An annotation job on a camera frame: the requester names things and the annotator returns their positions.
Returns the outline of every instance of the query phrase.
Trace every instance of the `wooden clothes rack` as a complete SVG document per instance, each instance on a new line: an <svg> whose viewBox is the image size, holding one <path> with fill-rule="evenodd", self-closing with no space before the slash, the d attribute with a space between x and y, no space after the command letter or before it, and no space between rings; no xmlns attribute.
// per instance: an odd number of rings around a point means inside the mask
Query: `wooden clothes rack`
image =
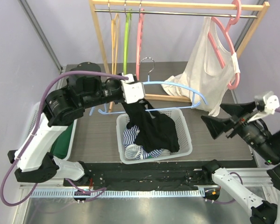
<svg viewBox="0 0 280 224"><path fill-rule="evenodd" d="M101 10L96 9L97 5L108 5L110 6L137 6L137 7L169 7L169 8L192 8L192 9L213 9L213 10L237 10L237 6L234 4L214 4L214 3L191 3L191 2L162 2L162 1L139 1L139 0L89 0L89 5L91 9L91 15L94 22L94 27L97 33L98 44L101 51L104 68L106 73L110 73L107 56L105 52L105 47L103 43L103 37L101 33L101 29L98 22L97 12L117 12L117 13L125 13L126 10ZM239 58L248 42L250 41L252 35L254 34L256 28L264 18L268 8L270 7L269 3L266 1L263 5L242 5L242 11L257 11L256 16L241 16L241 18L252 18L254 19L252 25L248 29L245 37L243 38L238 50L237 57ZM173 13L173 12L149 12L143 11L141 13L147 14L170 14L170 15L193 15L193 16L215 16L215 17L235 17L235 15L229 14L206 14L206 13ZM176 97L176 96L168 96L168 95L154 95L154 94L146 94L146 99L149 100L163 100L163 101L178 101L178 102L189 102L191 100L187 97Z"/></svg>

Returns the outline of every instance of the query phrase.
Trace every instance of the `clothes hanger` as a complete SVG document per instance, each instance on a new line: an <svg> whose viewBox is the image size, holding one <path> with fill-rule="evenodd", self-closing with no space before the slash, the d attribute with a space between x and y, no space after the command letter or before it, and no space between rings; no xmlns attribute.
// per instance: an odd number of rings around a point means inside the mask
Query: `clothes hanger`
<svg viewBox="0 0 280 224"><path fill-rule="evenodd" d="M154 60L151 57L145 57L143 58L139 64L141 64L142 61L146 60L146 59L150 59L154 62ZM164 82L164 81L149 81L149 75L150 73L154 70L154 67L148 72L148 76L147 76L147 82L143 82L144 85L153 85L153 84L166 84L166 85L175 85L184 89L187 89L189 91L193 92L193 97L192 97L192 102L195 102L195 95L197 94L198 96L201 97L201 99L204 101L205 104L207 104L207 101L205 99L205 97L198 92L197 90L194 90L188 86L182 85L182 84L178 84L178 83L172 83L172 82ZM196 104L192 104L191 106L180 106L180 107L167 107L167 108L159 108L159 109L148 109L146 111L162 111L162 110L171 110L171 109L185 109L185 108L195 108L197 106L200 105L200 101L198 101ZM91 116L94 112L95 107L91 108L89 116ZM106 114L119 114L119 113L125 113L125 111L120 111L120 112L108 112L107 111L107 106L106 104L104 104L104 111L102 111L101 109L98 109L98 112L100 114L106 115Z"/></svg>
<svg viewBox="0 0 280 224"><path fill-rule="evenodd" d="M111 20L111 35L112 35L112 74L116 75L117 68L117 52L118 52L118 39L119 39L119 14L116 13L113 20Z"/></svg>
<svg viewBox="0 0 280 224"><path fill-rule="evenodd" d="M233 0L232 4L235 4L237 6L237 16L235 18L229 19L226 27L224 27L224 25L221 23L221 21L219 19L217 19L216 17L211 18L211 20L214 21L218 25L220 30L223 32L223 35L224 35L224 37L225 37L225 39L228 43L231 55L233 55L235 53L235 50L234 50L231 38L228 34L228 31L229 31L231 25L234 25L238 22L238 20L241 16L241 13L242 13L242 3L241 3L240 0ZM213 36L210 33L208 33L208 38L209 38L210 43L211 43L211 45L212 45L212 47L213 47L213 49L216 53L216 56L217 56L217 58L220 62L221 68L224 68L224 66L225 66L224 60L222 58L222 55L221 55L219 49L216 46L216 43L214 41ZM235 75L235 80L234 80L233 84L231 82L229 82L228 89L234 90L234 89L237 88L238 84L239 84L239 73L237 73Z"/></svg>
<svg viewBox="0 0 280 224"><path fill-rule="evenodd" d="M132 14L126 13L126 0L125 0L125 14L126 14L126 29L125 29L125 40L124 40L124 52L123 52L123 74L127 74L127 54L129 46L129 35L130 35L130 25Z"/></svg>
<svg viewBox="0 0 280 224"><path fill-rule="evenodd" d="M138 21L138 31L137 31L137 51L136 51L136 77L137 77L137 80L139 80L140 52L141 52L143 22L144 22L144 13L140 13L140 11L144 11L144 9L141 9L141 1L139 4L139 21Z"/></svg>

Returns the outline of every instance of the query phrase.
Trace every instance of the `black cloth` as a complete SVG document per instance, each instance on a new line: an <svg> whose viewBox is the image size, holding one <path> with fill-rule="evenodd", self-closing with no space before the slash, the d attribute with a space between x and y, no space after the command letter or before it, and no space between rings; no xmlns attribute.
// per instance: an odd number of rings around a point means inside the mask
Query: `black cloth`
<svg viewBox="0 0 280 224"><path fill-rule="evenodd" d="M168 149L170 152L178 152L179 144L175 129L175 122L164 113L158 111L145 111L154 109L151 104L142 99L133 104L122 103L130 122L126 125L128 129L134 125L139 127L139 133L135 144L143 146L143 149L150 153L155 149Z"/></svg>

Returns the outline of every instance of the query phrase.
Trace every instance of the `green hanger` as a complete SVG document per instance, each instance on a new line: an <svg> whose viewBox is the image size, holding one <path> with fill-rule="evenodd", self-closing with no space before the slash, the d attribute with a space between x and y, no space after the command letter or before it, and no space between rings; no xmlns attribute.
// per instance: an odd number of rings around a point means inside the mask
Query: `green hanger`
<svg viewBox="0 0 280 224"><path fill-rule="evenodd" d="M125 40L124 40L124 50L123 50L123 73L127 74L127 53L129 46L129 35L130 35L130 25L131 25L132 14L126 13L126 30L125 30Z"/></svg>

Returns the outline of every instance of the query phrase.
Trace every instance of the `green cloth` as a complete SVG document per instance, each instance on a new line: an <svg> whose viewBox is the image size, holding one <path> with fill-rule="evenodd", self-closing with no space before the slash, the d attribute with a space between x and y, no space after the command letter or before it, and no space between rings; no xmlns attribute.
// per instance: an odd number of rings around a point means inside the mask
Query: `green cloth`
<svg viewBox="0 0 280 224"><path fill-rule="evenodd" d="M124 50L123 50L123 74L127 74L127 53L129 46L129 35L130 35L130 26L131 26L132 14L126 14L126 29L125 29L125 39L124 39Z"/></svg>
<svg viewBox="0 0 280 224"><path fill-rule="evenodd" d="M70 137L73 130L73 124L62 132L62 134L56 139L51 148L51 153L59 159L64 159L67 155L70 146Z"/></svg>

